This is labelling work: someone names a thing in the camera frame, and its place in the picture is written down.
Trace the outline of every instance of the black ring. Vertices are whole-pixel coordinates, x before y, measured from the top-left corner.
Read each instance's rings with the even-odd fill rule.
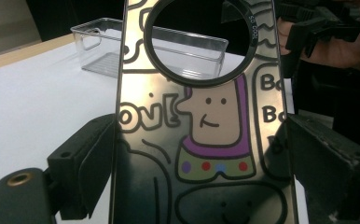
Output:
[[[170,80],[183,85],[183,86],[189,86],[189,87],[196,87],[196,88],[207,88],[207,87],[213,87],[218,86],[224,83],[227,83],[237,76],[239,76],[244,69],[250,64],[250,62],[253,60],[254,55],[256,54],[256,46],[258,44],[258,38],[253,36],[254,30],[256,29],[256,20],[254,19],[253,13],[251,10],[246,6],[245,4],[241,3],[240,1],[235,0],[227,0],[229,3],[231,3],[235,8],[238,9],[238,11],[242,14],[243,19],[246,21],[247,28],[249,30],[249,48],[247,50],[246,55],[244,56],[244,59],[242,62],[234,68],[231,72],[225,74],[222,77],[212,78],[212,79],[204,79],[204,80],[198,80],[198,79],[192,79],[192,78],[186,78],[182,77],[169,68],[167,68],[158,58],[156,52],[153,48],[152,43],[152,29],[154,25],[154,21],[159,15],[159,13],[168,6],[173,1],[181,1],[181,0],[160,0],[157,2],[156,5],[154,5],[153,9],[148,15],[148,18],[145,22],[145,33],[144,33],[144,40],[145,40],[145,51],[147,56],[149,57],[150,61],[154,64],[154,66],[160,70],[160,72],[169,78]]]

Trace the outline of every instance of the magnetic ring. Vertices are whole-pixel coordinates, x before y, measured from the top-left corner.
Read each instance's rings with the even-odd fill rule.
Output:
[[[32,179],[32,174],[31,173],[21,173],[21,174],[17,174],[12,176],[8,181],[7,184],[11,187],[17,187],[19,185],[22,185],[26,182],[28,182],[29,180]]]
[[[247,68],[247,66],[250,64],[250,62],[253,60],[255,54],[256,54],[256,47],[258,43],[258,33],[257,33],[257,25],[255,17],[253,16],[251,10],[249,7],[244,4],[241,1],[235,1],[235,0],[227,0],[226,2],[230,3],[233,8],[235,8],[240,16],[240,20],[243,20],[243,24],[246,24],[244,29],[247,29],[247,37],[241,40],[241,45],[246,45],[246,52],[242,55],[241,62],[236,65],[234,68],[231,68],[229,72],[226,74],[220,74],[220,76],[212,77],[212,78],[206,78],[206,79],[197,79],[187,76],[182,76],[181,74],[175,73],[173,69],[168,68],[168,66],[165,65],[165,63],[162,62],[162,60],[159,58],[157,52],[155,51],[156,47],[153,45],[153,32],[156,30],[156,27],[159,26],[159,24],[156,24],[156,19],[159,19],[159,21],[162,21],[162,19],[159,17],[160,13],[162,13],[165,8],[176,8],[175,5],[171,6],[171,4],[179,3],[179,4],[185,4],[185,6],[189,7],[188,9],[183,11],[184,17],[187,17],[187,14],[190,13],[189,10],[191,7],[193,7],[195,4],[196,7],[199,7],[199,9],[196,9],[195,12],[198,14],[198,11],[201,10],[201,7],[207,7],[206,9],[209,10],[209,4],[215,3],[215,4],[222,4],[223,0],[160,0],[157,2],[156,5],[152,8],[150,11],[148,18],[145,22],[145,50],[147,53],[147,56],[149,57],[150,61],[154,64],[154,66],[168,79],[183,85],[183,86],[189,86],[189,87],[195,87],[195,88],[207,88],[207,87],[213,87],[217,85],[221,85],[224,83],[227,83],[231,81],[232,79],[236,78],[240,74],[243,73],[243,71]],[[174,13],[172,12],[166,12],[167,17],[171,17],[170,15],[174,16]],[[198,25],[199,19],[198,15],[196,17],[197,19],[194,20],[194,22],[189,21],[178,21],[177,24],[180,24],[180,26],[184,26],[187,24],[192,25]],[[236,30],[231,30],[230,32],[221,32],[221,33],[234,33],[236,34]]]

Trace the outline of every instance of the human hand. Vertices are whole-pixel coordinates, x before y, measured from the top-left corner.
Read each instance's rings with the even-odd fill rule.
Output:
[[[360,7],[360,0],[347,2],[352,2]],[[292,24],[292,22],[283,21],[281,18],[278,20],[279,44],[282,55],[290,53],[290,50],[285,48],[285,44]],[[334,37],[331,38],[329,42],[318,41],[312,56],[308,58],[302,53],[301,59],[309,63],[317,63],[337,68],[351,67],[360,70],[360,35],[353,43]]]

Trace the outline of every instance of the table surface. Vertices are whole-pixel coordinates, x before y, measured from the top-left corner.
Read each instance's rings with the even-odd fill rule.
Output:
[[[0,179],[17,170],[47,169],[47,157],[91,119],[115,112],[117,79],[80,68],[73,35],[0,55]],[[293,112],[290,80],[285,80]],[[58,223],[107,223],[107,184],[91,219]],[[300,223],[308,223],[297,183]]]

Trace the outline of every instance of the phone case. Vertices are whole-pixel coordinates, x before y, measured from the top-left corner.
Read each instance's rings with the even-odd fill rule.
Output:
[[[275,137],[285,101],[271,0],[226,1],[247,24],[248,50],[212,79],[178,76],[154,51],[154,20],[172,2],[126,2],[110,222],[298,223]]]

